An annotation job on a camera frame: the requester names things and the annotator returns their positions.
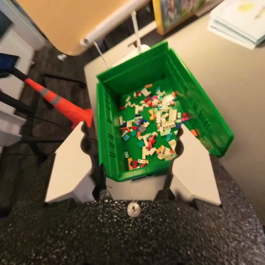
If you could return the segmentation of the orange traffic cone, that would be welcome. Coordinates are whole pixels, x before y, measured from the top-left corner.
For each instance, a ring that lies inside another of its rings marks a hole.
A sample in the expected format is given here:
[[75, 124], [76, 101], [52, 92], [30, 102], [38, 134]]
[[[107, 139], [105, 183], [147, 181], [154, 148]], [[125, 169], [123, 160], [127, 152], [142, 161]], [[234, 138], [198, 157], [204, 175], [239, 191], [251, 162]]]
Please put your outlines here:
[[46, 101], [48, 101], [55, 109], [57, 109], [63, 116], [72, 122], [71, 129], [75, 129], [80, 122], [85, 121], [87, 127], [91, 127], [93, 114], [92, 109], [82, 109], [65, 98], [60, 97], [54, 92], [34, 82], [30, 78], [24, 81], [36, 92], [38, 92]]

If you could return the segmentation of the pile of lego bricks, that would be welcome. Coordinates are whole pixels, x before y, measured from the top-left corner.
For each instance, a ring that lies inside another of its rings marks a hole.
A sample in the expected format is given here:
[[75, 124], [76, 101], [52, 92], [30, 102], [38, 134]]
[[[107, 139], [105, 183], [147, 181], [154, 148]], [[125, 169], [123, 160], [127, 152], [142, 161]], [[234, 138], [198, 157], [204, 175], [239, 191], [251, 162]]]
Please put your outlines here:
[[125, 172], [167, 169], [177, 157], [177, 134], [188, 121], [181, 112], [177, 92], [161, 82], [121, 97], [118, 105]]

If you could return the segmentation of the colourful lego box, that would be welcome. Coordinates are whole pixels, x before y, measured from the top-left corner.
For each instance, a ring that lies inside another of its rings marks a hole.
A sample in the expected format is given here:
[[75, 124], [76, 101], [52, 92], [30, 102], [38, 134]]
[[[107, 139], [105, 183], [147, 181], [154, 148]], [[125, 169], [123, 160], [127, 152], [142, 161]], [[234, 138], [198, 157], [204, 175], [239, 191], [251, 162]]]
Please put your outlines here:
[[191, 18], [206, 5], [206, 2], [206, 0], [153, 0], [158, 34], [165, 35]]

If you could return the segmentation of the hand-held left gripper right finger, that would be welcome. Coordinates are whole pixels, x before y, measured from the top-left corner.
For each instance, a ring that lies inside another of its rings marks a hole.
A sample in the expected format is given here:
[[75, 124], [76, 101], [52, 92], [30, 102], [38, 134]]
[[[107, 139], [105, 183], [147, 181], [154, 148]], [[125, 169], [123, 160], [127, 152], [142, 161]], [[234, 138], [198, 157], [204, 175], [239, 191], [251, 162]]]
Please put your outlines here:
[[169, 190], [184, 201], [202, 200], [221, 205], [210, 155], [192, 132], [182, 124], [177, 135], [179, 156], [172, 161]]

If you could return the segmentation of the stack of instruction booklets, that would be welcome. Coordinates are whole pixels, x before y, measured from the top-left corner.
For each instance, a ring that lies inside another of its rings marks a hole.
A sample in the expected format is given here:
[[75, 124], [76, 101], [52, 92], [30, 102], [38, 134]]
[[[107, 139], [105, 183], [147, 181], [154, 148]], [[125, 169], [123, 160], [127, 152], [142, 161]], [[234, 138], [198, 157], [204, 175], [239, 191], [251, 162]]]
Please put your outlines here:
[[253, 50], [265, 40], [265, 1], [225, 0], [210, 12], [207, 30]]

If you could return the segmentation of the green plastic bin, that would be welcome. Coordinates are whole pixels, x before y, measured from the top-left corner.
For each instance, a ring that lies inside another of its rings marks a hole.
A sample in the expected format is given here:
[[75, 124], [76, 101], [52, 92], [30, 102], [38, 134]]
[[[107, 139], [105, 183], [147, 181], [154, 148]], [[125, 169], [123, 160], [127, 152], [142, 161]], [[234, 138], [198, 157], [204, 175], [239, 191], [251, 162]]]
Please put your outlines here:
[[116, 182], [159, 175], [165, 173], [171, 164], [171, 161], [151, 156], [143, 169], [129, 170], [124, 155], [128, 152], [133, 161], [142, 158], [142, 144], [139, 144], [136, 130], [126, 134], [124, 140], [120, 124], [133, 120], [135, 116], [135, 108], [131, 106], [121, 109], [128, 97], [135, 105], [141, 105], [141, 101], [147, 99], [143, 94], [134, 98], [134, 93], [141, 92], [145, 85], [153, 85], [147, 89], [151, 92], [150, 98], [162, 97], [163, 92], [165, 96], [176, 94], [172, 108], [187, 114], [184, 125], [196, 131], [210, 154], [224, 156], [234, 139], [207, 93], [166, 41], [99, 74], [97, 79], [99, 161], [104, 164], [107, 177]]

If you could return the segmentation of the white device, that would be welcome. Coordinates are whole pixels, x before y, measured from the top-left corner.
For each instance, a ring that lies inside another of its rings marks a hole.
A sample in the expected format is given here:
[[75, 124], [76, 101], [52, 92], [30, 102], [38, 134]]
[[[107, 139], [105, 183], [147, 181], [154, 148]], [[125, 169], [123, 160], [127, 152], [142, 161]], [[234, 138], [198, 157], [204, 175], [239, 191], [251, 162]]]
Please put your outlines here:
[[135, 46], [134, 44], [131, 44], [131, 45], [128, 46], [129, 53], [127, 53], [120, 60], [118, 60], [116, 63], [114, 63], [112, 65], [112, 68], [116, 67], [116, 66], [118, 66], [118, 65], [120, 65], [120, 64], [122, 64], [122, 63], [124, 63], [124, 62], [126, 62], [126, 61], [128, 61], [128, 60], [130, 60], [130, 59], [132, 59], [134, 57], [136, 57], [136, 56], [138, 56], [140, 53], [144, 53], [144, 52], [146, 52], [146, 51], [148, 51], [150, 49], [151, 48], [148, 45], [143, 45], [142, 44], [141, 45], [141, 52], [140, 52], [137, 46]]

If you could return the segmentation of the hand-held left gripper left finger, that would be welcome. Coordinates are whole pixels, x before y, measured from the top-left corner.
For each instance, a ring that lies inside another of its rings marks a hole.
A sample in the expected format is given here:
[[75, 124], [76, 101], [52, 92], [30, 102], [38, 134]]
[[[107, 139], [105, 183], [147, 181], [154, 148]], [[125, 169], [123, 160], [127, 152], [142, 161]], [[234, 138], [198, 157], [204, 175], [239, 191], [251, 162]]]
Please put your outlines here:
[[67, 199], [77, 203], [95, 200], [93, 173], [97, 171], [98, 158], [97, 149], [93, 147], [95, 142], [89, 138], [87, 123], [82, 121], [55, 151], [46, 204]]

